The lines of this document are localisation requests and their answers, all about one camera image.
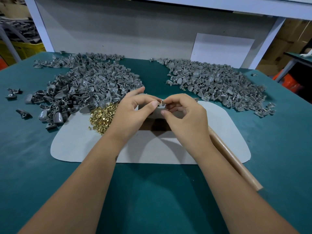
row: green table mat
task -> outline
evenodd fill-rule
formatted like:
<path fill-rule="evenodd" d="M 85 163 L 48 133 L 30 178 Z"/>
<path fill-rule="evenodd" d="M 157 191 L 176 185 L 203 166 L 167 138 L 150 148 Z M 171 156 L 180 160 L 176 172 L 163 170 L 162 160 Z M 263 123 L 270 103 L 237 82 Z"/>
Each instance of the green table mat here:
<path fill-rule="evenodd" d="M 0 227 L 16 233 L 77 168 L 78 163 L 55 160 L 50 145 L 57 132 L 45 130 L 37 105 L 24 97 L 45 89 L 55 74 L 68 69 L 32 67 L 40 53 L 0 71 Z M 123 59 L 139 74 L 146 93 L 160 98 L 187 93 L 169 86 L 168 69 L 157 62 Z M 301 234 L 312 229 L 312 106 L 258 71 L 246 72 L 267 87 L 267 101 L 276 114 L 259 118 L 253 111 L 227 108 L 251 151 L 245 166 L 263 185 L 260 195 Z M 4 97 L 7 88 L 24 91 L 16 101 Z M 34 118 L 21 119 L 24 109 Z M 103 206 L 97 233 L 228 233 L 216 202 L 197 165 L 117 164 Z"/>

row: white paper sheet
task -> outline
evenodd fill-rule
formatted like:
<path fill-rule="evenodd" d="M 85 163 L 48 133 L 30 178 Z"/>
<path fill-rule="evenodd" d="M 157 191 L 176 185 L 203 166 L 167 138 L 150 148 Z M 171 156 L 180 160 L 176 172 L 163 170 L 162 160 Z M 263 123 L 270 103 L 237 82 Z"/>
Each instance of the white paper sheet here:
<path fill-rule="evenodd" d="M 197 33 L 191 60 L 240 68 L 254 41 L 254 39 Z"/>
<path fill-rule="evenodd" d="M 210 102 L 200 101 L 207 110 L 210 127 L 244 163 L 251 158 L 249 148 L 227 112 Z M 101 135 L 89 130 L 90 114 L 77 112 L 69 117 L 55 136 L 51 155 L 62 161 L 82 162 Z M 196 164 L 172 131 L 138 131 L 121 150 L 120 163 Z"/>

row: hand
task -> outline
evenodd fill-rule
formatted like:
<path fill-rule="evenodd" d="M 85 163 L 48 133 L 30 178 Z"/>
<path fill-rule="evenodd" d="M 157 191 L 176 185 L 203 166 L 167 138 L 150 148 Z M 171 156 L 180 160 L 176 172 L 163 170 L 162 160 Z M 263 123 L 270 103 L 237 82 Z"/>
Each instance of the hand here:
<path fill-rule="evenodd" d="M 196 160 L 207 154 L 207 149 L 213 146 L 208 130 L 206 110 L 187 94 L 171 95 L 163 101 L 167 110 L 161 114 L 166 119 L 172 132 L 186 151 Z M 175 117 L 172 112 L 185 114 L 183 119 Z"/>
<path fill-rule="evenodd" d="M 105 135 L 120 141 L 124 146 L 128 140 L 140 129 L 145 119 L 156 109 L 161 102 L 160 98 L 142 94 L 145 87 L 130 91 L 119 103 L 111 125 Z M 140 104 L 146 104 L 135 111 Z"/>

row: right hand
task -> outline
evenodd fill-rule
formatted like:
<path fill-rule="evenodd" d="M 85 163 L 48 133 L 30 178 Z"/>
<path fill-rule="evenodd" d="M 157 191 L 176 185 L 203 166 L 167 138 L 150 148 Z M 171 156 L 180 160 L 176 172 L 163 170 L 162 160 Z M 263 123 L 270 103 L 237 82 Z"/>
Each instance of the right hand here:
<path fill-rule="evenodd" d="M 206 110 L 187 94 L 174 94 L 163 102 L 168 111 L 162 110 L 161 114 L 181 145 L 195 160 L 206 155 L 207 150 L 213 146 Z M 172 114 L 175 111 L 183 112 L 183 119 L 175 117 Z"/>

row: wall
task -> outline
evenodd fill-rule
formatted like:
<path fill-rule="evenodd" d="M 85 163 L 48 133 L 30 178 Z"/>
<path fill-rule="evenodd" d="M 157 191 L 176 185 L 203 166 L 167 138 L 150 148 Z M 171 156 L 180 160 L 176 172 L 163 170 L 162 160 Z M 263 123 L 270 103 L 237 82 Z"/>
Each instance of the wall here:
<path fill-rule="evenodd" d="M 255 39 L 244 68 L 250 66 L 276 20 L 125 0 L 35 1 L 55 51 L 190 58 L 199 32 Z"/>

